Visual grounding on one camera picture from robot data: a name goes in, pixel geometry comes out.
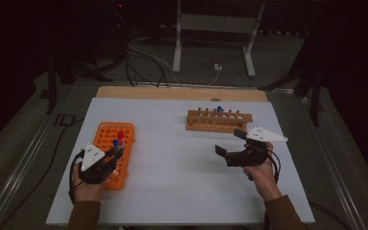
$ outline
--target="red cap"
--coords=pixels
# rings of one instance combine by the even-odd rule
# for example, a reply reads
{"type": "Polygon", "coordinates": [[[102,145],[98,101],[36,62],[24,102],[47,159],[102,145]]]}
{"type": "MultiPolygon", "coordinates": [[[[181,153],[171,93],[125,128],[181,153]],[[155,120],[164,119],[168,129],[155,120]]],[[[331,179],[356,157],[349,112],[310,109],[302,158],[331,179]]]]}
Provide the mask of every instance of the red cap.
{"type": "Polygon", "coordinates": [[[117,134],[117,137],[118,137],[118,139],[124,138],[125,137],[124,132],[123,131],[119,131],[118,134],[117,134]]]}

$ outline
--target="test tube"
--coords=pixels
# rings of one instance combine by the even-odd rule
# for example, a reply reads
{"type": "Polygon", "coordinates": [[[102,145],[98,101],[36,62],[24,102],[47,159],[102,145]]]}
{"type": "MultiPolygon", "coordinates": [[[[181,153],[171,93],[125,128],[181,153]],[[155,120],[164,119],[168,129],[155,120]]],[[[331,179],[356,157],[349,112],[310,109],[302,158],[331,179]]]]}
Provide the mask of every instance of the test tube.
{"type": "Polygon", "coordinates": [[[125,146],[125,134],[122,130],[118,131],[116,135],[118,137],[119,148],[123,148],[125,146]]]}
{"type": "Polygon", "coordinates": [[[118,150],[119,147],[119,141],[118,140],[113,140],[113,148],[115,148],[115,150],[118,150]]]}

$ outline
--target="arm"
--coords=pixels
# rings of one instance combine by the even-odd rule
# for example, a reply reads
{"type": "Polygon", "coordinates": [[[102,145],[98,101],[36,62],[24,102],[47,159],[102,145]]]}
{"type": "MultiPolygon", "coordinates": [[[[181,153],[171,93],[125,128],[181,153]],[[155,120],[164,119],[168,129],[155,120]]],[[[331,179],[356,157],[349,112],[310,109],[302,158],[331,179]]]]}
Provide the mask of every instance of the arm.
{"type": "Polygon", "coordinates": [[[76,203],[68,220],[70,230],[97,229],[101,212],[104,184],[87,184],[78,177],[79,165],[74,166],[73,185],[76,203]]]}
{"type": "MultiPolygon", "coordinates": [[[[273,145],[266,143],[266,146],[271,155],[273,145]]],[[[309,229],[301,222],[288,196],[281,194],[274,179],[272,163],[268,158],[260,166],[243,167],[243,171],[247,176],[253,177],[256,189],[264,200],[266,213],[274,229],[309,229]]]]}

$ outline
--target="orange test tube rack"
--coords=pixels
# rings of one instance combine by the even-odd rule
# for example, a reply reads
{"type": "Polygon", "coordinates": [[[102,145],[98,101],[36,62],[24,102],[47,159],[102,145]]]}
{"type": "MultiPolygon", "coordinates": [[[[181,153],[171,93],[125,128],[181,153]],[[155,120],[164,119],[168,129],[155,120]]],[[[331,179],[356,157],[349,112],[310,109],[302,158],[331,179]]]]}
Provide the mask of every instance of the orange test tube rack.
{"type": "Polygon", "coordinates": [[[114,148],[113,141],[118,140],[117,134],[122,131],[124,138],[124,153],[116,162],[116,169],[105,181],[104,188],[106,190],[120,191],[125,187],[127,179],[127,166],[130,158],[130,151],[134,142],[134,128],[132,123],[114,123],[102,122],[98,125],[95,135],[94,145],[102,151],[108,151],[114,148]]]}
{"type": "Polygon", "coordinates": [[[188,110],[187,130],[233,133],[235,128],[247,132],[247,123],[253,122],[252,114],[216,111],[215,109],[188,110]]]}

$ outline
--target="wooden edge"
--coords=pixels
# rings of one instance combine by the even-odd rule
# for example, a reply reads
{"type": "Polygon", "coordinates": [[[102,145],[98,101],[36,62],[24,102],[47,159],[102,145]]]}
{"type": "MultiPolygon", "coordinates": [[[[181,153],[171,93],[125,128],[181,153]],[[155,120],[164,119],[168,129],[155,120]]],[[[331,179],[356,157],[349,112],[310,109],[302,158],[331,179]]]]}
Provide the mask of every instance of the wooden edge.
{"type": "Polygon", "coordinates": [[[97,98],[195,100],[227,102],[267,102],[264,91],[256,89],[156,88],[102,86],[97,98]]]}

